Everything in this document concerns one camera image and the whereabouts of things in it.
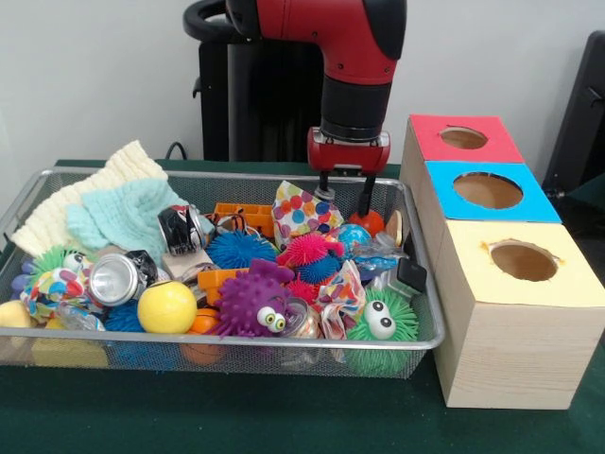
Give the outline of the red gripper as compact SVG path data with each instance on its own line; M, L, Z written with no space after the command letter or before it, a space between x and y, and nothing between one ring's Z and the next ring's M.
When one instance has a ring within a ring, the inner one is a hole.
M335 169L352 169L363 174L378 174L387 164L390 153L390 136L382 131L370 142L345 142L325 136L319 128L307 133L309 165L320 173L317 187L319 199L332 199L334 190L329 187L329 172ZM371 209L375 175L368 175L358 198L356 213L364 218Z

